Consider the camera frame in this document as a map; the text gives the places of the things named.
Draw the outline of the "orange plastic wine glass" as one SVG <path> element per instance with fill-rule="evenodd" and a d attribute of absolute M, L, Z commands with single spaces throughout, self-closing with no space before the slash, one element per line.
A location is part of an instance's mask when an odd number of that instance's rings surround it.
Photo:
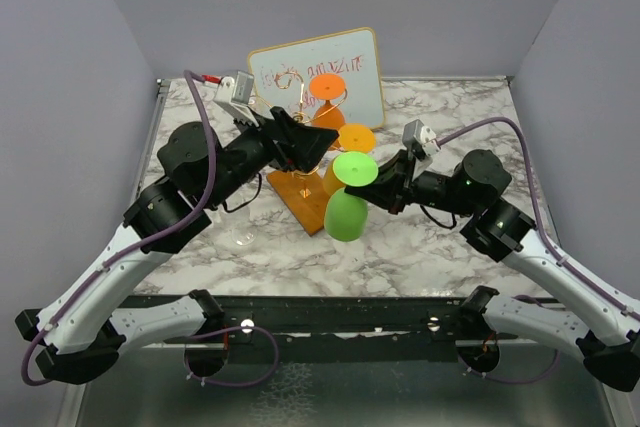
<path fill-rule="evenodd" d="M 345 124 L 344 115 L 338 107 L 345 99 L 345 81 L 333 73 L 320 74 L 311 80 L 309 91 L 320 102 L 311 124 L 314 127 L 339 130 Z"/>

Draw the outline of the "green plastic wine glass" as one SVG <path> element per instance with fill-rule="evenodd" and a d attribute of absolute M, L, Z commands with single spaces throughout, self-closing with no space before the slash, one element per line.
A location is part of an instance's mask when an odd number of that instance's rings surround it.
<path fill-rule="evenodd" d="M 368 186 L 377 175 L 375 160 L 362 152 L 344 152 L 331 161 L 323 180 L 330 194 L 324 228 L 333 239 L 351 242 L 362 236 L 368 219 L 367 203 L 347 193 L 346 188 Z"/>

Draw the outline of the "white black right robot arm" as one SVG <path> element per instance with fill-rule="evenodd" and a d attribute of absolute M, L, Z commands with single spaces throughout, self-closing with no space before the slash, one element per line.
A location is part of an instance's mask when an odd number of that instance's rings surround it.
<path fill-rule="evenodd" d="M 491 151 L 466 154 L 451 176 L 416 174 L 416 165 L 406 150 L 383 166 L 350 152 L 334 171 L 346 193 L 391 214 L 418 204 L 467 218 L 460 233 L 469 245 L 525 275 L 565 307 L 544 310 L 479 287 L 459 314 L 467 336 L 493 331 L 535 340 L 581 361 L 601 383 L 633 391 L 639 382 L 638 300 L 600 279 L 503 198 L 511 176 Z"/>

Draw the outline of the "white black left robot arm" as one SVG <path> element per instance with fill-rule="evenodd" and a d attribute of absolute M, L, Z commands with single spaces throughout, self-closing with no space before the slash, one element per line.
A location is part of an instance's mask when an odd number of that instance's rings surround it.
<path fill-rule="evenodd" d="M 220 146 L 207 118 L 178 127 L 157 157 L 162 177 L 141 191 L 99 257 L 61 297 L 15 319 L 28 341 L 21 366 L 26 384 L 81 385 L 114 366 L 127 351 L 181 337 L 206 342 L 225 326 L 225 313 L 205 290 L 154 307 L 122 304 L 152 271 L 207 228 L 207 213 L 224 206 L 241 186 L 271 166 L 311 171 L 337 140 L 334 129 L 293 120 L 281 107 Z"/>

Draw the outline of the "yellow plastic wine glass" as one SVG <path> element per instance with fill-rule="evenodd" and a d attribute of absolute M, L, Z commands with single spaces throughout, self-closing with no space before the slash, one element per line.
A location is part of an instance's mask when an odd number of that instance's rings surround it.
<path fill-rule="evenodd" d="M 376 146 L 373 131 L 362 124 L 345 124 L 339 130 L 340 154 L 332 159 L 323 177 L 324 191 L 332 196 L 344 187 L 363 187 L 378 175 L 369 153 Z"/>

